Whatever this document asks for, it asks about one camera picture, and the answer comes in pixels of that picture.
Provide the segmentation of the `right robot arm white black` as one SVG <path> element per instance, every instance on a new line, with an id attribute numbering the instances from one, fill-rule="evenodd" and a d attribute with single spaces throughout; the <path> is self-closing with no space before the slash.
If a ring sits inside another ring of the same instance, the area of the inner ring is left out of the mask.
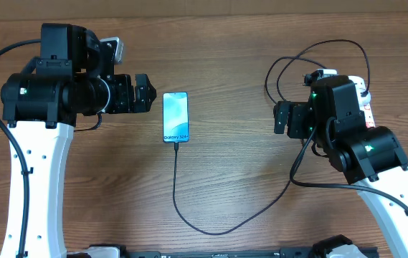
<path id="1" fill-rule="evenodd" d="M 290 182 L 311 188 L 355 190 L 368 206 L 394 257 L 408 257 L 408 157 L 395 134 L 375 126 L 371 96 L 362 78 L 319 69 L 304 77 L 305 102 L 279 101 L 273 108 L 276 134 L 315 143 L 345 184 L 295 180 L 301 149 L 290 169 Z"/>

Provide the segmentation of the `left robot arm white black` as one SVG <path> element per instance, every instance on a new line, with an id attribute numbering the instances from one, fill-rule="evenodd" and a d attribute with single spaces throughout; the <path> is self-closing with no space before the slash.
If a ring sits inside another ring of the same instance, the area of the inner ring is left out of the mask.
<path id="1" fill-rule="evenodd" d="M 42 25 L 40 54 L 1 88 L 11 136 L 3 257 L 66 257 L 65 167 L 78 115 L 147 113 L 156 89 L 145 74 L 116 74 L 123 42 L 84 27 Z"/>

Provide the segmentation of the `Galaxy S24 smartphone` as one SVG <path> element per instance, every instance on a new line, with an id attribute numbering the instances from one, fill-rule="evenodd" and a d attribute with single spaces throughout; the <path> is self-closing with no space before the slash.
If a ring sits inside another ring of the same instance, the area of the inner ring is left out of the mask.
<path id="1" fill-rule="evenodd" d="M 163 141 L 189 141 L 189 101 L 187 92 L 163 94 Z"/>

